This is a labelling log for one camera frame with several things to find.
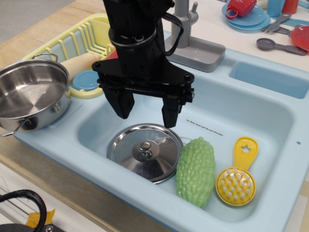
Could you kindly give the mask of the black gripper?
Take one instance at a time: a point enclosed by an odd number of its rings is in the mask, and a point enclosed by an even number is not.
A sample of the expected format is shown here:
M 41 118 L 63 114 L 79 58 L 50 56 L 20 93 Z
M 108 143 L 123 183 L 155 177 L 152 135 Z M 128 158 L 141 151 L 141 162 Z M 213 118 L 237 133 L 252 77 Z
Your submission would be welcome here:
M 97 61 L 92 65 L 99 75 L 98 84 L 109 104 L 122 119 L 127 119 L 133 106 L 134 94 L 163 99 L 164 126 L 176 126 L 181 105 L 192 102 L 194 75 L 173 65 L 167 59 L 177 43 L 165 49 L 162 38 L 153 37 L 142 41 L 123 38 L 113 41 L 118 59 Z

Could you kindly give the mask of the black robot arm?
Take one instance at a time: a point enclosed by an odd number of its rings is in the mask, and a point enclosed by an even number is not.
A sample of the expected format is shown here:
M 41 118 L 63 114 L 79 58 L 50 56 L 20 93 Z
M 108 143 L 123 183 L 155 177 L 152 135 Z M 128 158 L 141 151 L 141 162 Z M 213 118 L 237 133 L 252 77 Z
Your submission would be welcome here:
M 135 103 L 134 94 L 163 100 L 164 125 L 177 123 L 182 106 L 191 102 L 193 74 L 168 61 L 177 48 L 165 49 L 162 20 L 170 21 L 184 32 L 181 21 L 168 13 L 171 0 L 106 0 L 110 23 L 109 38 L 117 58 L 95 62 L 98 85 L 116 114 L 126 119 Z

